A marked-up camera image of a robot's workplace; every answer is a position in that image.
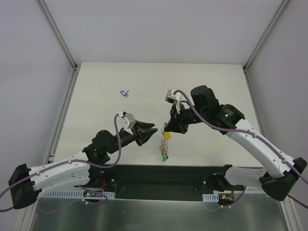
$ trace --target table top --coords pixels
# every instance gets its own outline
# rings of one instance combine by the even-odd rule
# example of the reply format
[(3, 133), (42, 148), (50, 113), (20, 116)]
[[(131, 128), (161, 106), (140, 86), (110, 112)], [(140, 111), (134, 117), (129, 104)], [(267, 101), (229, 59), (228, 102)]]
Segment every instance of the table top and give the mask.
[[(165, 102), (166, 93), (179, 89), (189, 95), (191, 89), (200, 85), (211, 88), (221, 104), (234, 105), (258, 128), (241, 65), (83, 63), (55, 161), (81, 151), (100, 130), (115, 134), (113, 118), (125, 111), (139, 121), (155, 123), (159, 131), (142, 147), (136, 143), (124, 147), (120, 164), (260, 167), (239, 144), (201, 123), (190, 125), (185, 135), (172, 133), (169, 159), (162, 162), (160, 129), (169, 120), (171, 109), (171, 104)], [(121, 95), (121, 90), (129, 90), (128, 97)], [(111, 164), (117, 153), (110, 157)]]

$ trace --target small blue clip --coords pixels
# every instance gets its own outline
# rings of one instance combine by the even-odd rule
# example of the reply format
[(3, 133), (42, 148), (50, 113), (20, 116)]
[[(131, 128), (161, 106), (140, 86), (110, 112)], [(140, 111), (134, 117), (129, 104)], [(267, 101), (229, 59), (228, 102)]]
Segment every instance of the small blue clip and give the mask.
[(128, 97), (128, 90), (127, 90), (127, 92), (121, 90), (120, 93), (121, 93), (124, 97)]

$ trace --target gray floor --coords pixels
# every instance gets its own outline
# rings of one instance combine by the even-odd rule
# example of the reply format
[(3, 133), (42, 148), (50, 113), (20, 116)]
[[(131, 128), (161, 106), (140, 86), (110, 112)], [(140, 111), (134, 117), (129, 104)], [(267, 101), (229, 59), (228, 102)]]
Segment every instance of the gray floor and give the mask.
[[(70, 199), (41, 199), (53, 210)], [(203, 202), (110, 200), (102, 205), (77, 202), (52, 214), (36, 211), (31, 231), (283, 231), (280, 203), (246, 194), (233, 208), (209, 212)]]

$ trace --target green object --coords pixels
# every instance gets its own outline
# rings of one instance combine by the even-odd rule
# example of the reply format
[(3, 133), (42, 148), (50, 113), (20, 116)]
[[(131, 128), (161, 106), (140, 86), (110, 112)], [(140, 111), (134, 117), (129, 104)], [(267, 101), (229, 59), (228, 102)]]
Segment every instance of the green object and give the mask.
[(165, 162), (166, 160), (168, 160), (168, 156), (167, 156), (167, 155), (164, 155), (164, 156), (163, 156), (163, 162)]

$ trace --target white wall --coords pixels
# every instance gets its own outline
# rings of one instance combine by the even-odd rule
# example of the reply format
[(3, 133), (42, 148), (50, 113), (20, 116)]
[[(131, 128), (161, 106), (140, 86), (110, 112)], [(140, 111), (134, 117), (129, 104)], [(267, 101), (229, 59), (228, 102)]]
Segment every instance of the white wall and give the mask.
[[(293, 0), (248, 71), (265, 135), (293, 157), (308, 161), (308, 1)], [(308, 186), (291, 193), (308, 204)], [(308, 210), (297, 206), (304, 230)]]
[(245, 64), (282, 0), (46, 0), (77, 63)]
[[(16, 166), (39, 165), (72, 69), (36, 1), (2, 1), (0, 7), (0, 191)], [(9, 193), (0, 208), (12, 206)], [(20, 210), (0, 214), (13, 231)]]

